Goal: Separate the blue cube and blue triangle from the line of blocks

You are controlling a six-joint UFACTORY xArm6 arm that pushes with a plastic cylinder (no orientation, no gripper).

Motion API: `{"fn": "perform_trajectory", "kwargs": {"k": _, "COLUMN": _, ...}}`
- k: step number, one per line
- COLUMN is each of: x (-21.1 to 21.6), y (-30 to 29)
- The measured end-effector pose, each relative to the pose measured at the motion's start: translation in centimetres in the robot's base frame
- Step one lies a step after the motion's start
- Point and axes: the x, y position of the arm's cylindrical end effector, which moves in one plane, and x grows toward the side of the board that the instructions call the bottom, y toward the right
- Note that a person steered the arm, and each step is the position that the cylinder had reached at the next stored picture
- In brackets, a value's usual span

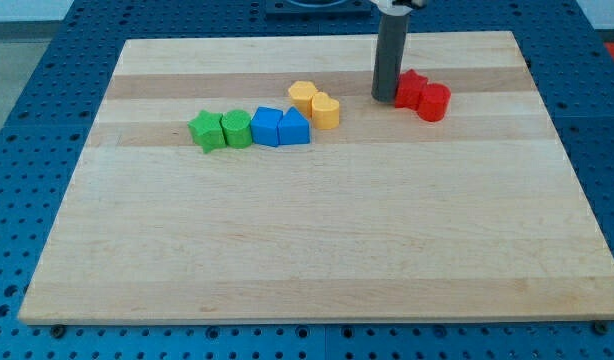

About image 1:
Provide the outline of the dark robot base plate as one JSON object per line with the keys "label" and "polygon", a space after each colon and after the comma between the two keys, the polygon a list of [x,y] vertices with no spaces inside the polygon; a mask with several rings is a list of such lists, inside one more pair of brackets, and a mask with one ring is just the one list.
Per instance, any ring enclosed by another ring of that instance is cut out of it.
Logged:
{"label": "dark robot base plate", "polygon": [[373,8],[371,2],[364,0],[264,0],[262,4],[267,18],[370,16]]}

